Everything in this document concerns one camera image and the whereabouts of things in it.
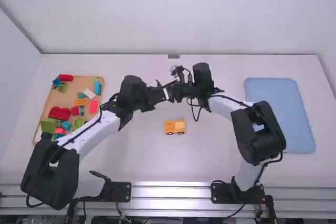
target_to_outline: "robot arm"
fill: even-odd
[[[205,110],[232,120],[237,145],[243,157],[235,184],[241,191],[255,185],[263,169],[263,162],[275,158],[286,147],[285,138],[271,107],[265,101],[240,102],[215,88],[206,63],[193,66],[194,82],[189,72],[184,82],[182,66],[172,70],[180,78],[164,86],[147,87],[136,76],[126,76],[119,93],[101,105],[100,113],[81,128],[67,136],[51,141],[51,136],[42,134],[41,141],[33,150],[26,168],[21,190],[39,199],[52,208],[64,208],[74,197],[78,188],[79,162],[107,136],[121,130],[141,112],[155,109],[164,102],[182,102],[184,98],[198,99]],[[255,131],[254,124],[264,128]]]

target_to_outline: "red lego brick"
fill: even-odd
[[[60,81],[73,81],[73,76],[70,74],[59,74],[58,78]]]
[[[65,135],[66,132],[65,132],[65,130],[63,128],[56,128],[55,129],[55,133],[56,134],[64,134]]]
[[[48,117],[58,120],[67,121],[70,117],[71,111],[68,108],[52,107]]]
[[[98,112],[98,101],[91,101],[89,112],[92,113],[92,114]]]
[[[79,115],[79,107],[71,108],[71,114],[72,115]]]

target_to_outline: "tabletop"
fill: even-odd
[[[125,75],[139,76],[149,86],[173,80],[171,65],[192,69],[207,62],[215,85],[245,100],[248,77],[291,78],[297,82],[310,122],[316,151],[284,154],[267,168],[262,182],[277,186],[336,186],[333,171],[336,102],[319,59],[315,55],[47,55],[39,62],[12,138],[0,163],[0,183],[20,183],[33,146],[36,124],[52,80],[59,73],[99,75],[105,79],[103,101],[119,91]],[[184,119],[184,135],[164,134],[165,120]],[[80,172],[97,170],[114,180],[210,182],[229,181],[239,168],[238,151],[229,120],[206,111],[194,122],[191,108],[161,103],[152,112],[136,112],[122,131],[104,140],[82,161]]]

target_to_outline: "metal frame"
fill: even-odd
[[[132,183],[129,203],[120,203],[128,216],[226,217],[239,204],[219,205],[210,200],[210,183],[136,182]],[[53,210],[46,206],[27,208],[25,193],[18,184],[0,184],[0,215],[65,215],[67,209]],[[278,218],[336,218],[336,187],[276,187],[265,185],[265,193],[275,201]],[[30,203],[38,202],[33,198]],[[83,204],[77,214],[83,215]],[[113,202],[87,202],[87,216],[117,216]],[[246,205],[236,217],[253,218],[253,205]]]

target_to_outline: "lego brick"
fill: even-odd
[[[64,134],[59,134],[59,133],[58,133],[58,134],[55,135],[55,140],[58,139],[58,138],[60,138],[60,137],[63,137],[63,136],[65,136],[65,135],[64,135]]]
[[[58,120],[58,119],[55,119],[55,127],[56,128],[61,128],[62,127],[62,121]]]
[[[58,78],[60,81],[73,81],[73,76],[70,74],[59,74]]]
[[[55,133],[56,134],[65,134],[65,130],[63,128],[56,128]]]
[[[85,121],[82,118],[74,120],[74,123],[72,125],[72,130],[75,131],[76,129],[82,127],[84,125]]]
[[[40,121],[40,125],[43,132],[49,132],[51,134],[55,132],[55,119],[43,119]]]
[[[94,88],[96,95],[101,95],[101,84],[99,81],[95,82]]]
[[[89,112],[92,113],[92,114],[95,114],[98,112],[98,101],[91,101],[90,103],[90,110]]]
[[[77,92],[77,97],[78,97],[79,99],[82,99],[82,98],[86,98],[87,95],[84,94],[84,93],[82,93],[82,92]]]
[[[75,107],[88,105],[88,98],[76,99],[73,103]]]
[[[85,94],[88,98],[90,98],[91,100],[93,99],[93,98],[95,98],[96,97],[96,94],[95,93],[93,93],[91,90],[89,90],[89,89],[85,89],[84,91],[83,91],[83,94]]]
[[[61,85],[58,85],[58,91],[64,93],[65,91],[67,91],[68,89],[68,85],[67,84],[61,84]]]
[[[48,117],[52,119],[59,119],[67,121],[70,117],[71,111],[68,108],[52,107]]]
[[[71,114],[72,115],[79,115],[79,108],[78,107],[72,107],[71,108]]]
[[[71,123],[64,121],[62,122],[62,128],[65,129],[66,131],[70,131],[71,130]]]
[[[98,81],[98,78],[96,76],[93,76],[90,81],[94,84],[96,81]]]
[[[84,106],[79,106],[80,115],[84,115]]]
[[[55,86],[58,86],[58,85],[60,85],[62,82],[59,80],[59,78],[56,78],[55,80],[53,80],[53,84],[55,85]]]

